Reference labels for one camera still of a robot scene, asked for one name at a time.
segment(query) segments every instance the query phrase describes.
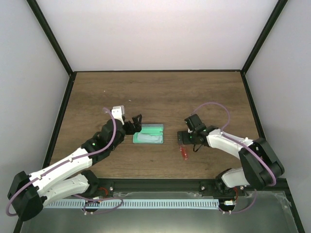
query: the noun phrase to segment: wooden surface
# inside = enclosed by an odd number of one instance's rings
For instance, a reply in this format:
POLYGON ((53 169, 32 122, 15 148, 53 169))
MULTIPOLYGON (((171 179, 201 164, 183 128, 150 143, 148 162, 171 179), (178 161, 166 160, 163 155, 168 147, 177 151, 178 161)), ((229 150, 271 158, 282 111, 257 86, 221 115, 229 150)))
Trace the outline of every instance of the wooden surface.
MULTIPOLYGON (((127 119, 142 114, 143 123, 164 124, 164 144, 133 144, 126 136, 110 156, 91 170, 100 178, 215 178, 240 161, 218 149, 188 146, 182 159, 176 133, 186 130, 184 119, 200 104, 216 101, 231 113, 226 132, 258 138, 255 122, 238 72, 88 72, 78 73, 52 156, 52 163, 68 156, 100 131, 109 120, 102 108, 125 106, 127 119)), ((198 111, 207 125, 227 121, 219 106, 198 111)))

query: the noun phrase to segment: white wall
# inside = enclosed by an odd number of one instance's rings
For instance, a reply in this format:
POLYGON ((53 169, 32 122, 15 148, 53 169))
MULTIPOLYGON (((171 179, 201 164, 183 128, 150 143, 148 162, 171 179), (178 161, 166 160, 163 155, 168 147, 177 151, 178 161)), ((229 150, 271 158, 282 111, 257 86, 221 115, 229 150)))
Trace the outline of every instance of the white wall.
POLYGON ((42 167, 68 75, 25 0, 0 8, 0 232, 13 177, 42 167))
POLYGON ((38 0, 72 69, 241 69, 277 0, 38 0))
POLYGON ((306 232, 311 232, 311 30, 309 0, 290 0, 247 80, 267 139, 285 166, 306 232))

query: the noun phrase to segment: red marker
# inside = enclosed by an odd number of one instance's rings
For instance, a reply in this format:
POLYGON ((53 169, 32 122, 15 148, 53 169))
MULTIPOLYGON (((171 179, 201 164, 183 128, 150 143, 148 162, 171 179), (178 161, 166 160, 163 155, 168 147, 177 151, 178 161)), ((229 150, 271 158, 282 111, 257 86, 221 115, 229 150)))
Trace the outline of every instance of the red marker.
POLYGON ((180 148, 180 152, 181 152, 181 155, 183 156, 184 160, 187 160, 188 159, 188 153, 187 153, 187 149, 186 149, 185 145, 179 145, 179 148, 180 148))

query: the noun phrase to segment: robotic arm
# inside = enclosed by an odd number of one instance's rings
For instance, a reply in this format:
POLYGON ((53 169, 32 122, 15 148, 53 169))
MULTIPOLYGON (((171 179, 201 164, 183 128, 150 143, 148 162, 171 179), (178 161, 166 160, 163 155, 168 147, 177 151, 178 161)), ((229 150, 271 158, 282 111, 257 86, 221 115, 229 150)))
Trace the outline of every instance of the robotic arm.
POLYGON ((124 121, 124 106, 113 107, 111 113, 116 122, 116 134, 107 149, 97 153, 106 147, 112 138, 114 131, 112 119, 103 125, 100 132, 96 132, 92 138, 66 158, 40 171, 29 175, 22 171, 14 177, 8 193, 9 199, 25 184, 33 181, 12 201, 12 206, 20 220, 27 221, 33 218, 45 206, 56 200, 74 194, 90 196, 97 190, 99 181, 90 170, 84 170, 72 178, 68 177, 108 157, 111 151, 124 140, 125 135, 133 135, 141 131, 141 115, 133 117, 132 123, 124 121))
POLYGON ((257 190, 275 184, 284 167, 264 138, 251 140, 222 132, 214 126, 206 127, 197 114, 185 119, 188 131, 179 131, 179 144, 193 144, 223 150, 241 160, 242 167, 227 169, 216 177, 216 187, 222 193, 235 186, 250 185, 257 190))

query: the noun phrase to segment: green container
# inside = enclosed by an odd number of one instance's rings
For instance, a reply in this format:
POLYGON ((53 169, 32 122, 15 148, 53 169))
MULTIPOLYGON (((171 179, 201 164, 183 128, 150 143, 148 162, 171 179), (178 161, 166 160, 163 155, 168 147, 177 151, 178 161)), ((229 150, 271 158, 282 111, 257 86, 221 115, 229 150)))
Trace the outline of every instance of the green container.
POLYGON ((149 142, 149 141, 141 141, 138 140, 137 135, 139 133, 135 133, 133 136, 133 143, 143 143, 143 144, 163 144, 163 124, 142 124, 140 133, 145 133, 151 136, 162 136, 161 142, 149 142))

